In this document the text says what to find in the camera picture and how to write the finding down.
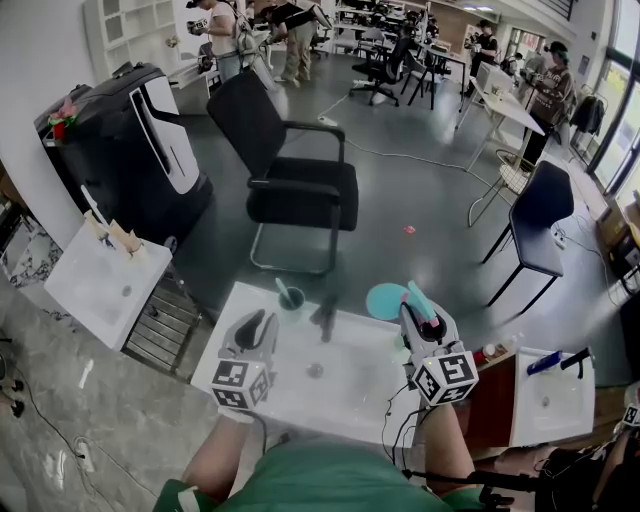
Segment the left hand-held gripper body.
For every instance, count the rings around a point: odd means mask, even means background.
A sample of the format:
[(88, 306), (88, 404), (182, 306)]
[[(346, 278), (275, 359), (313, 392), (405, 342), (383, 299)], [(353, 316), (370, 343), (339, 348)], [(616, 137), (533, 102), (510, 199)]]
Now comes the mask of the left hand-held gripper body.
[(238, 411), (253, 411), (265, 401), (274, 384), (274, 344), (242, 350), (214, 347), (211, 392), (219, 406)]

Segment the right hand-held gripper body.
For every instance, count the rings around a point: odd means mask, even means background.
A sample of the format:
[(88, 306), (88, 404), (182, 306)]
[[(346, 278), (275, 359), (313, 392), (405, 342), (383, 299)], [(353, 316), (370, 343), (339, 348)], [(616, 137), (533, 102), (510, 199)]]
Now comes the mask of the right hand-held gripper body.
[(407, 376), (429, 407), (465, 399), (479, 382), (473, 353), (460, 340), (445, 346), (420, 332), (420, 356), (406, 364)]

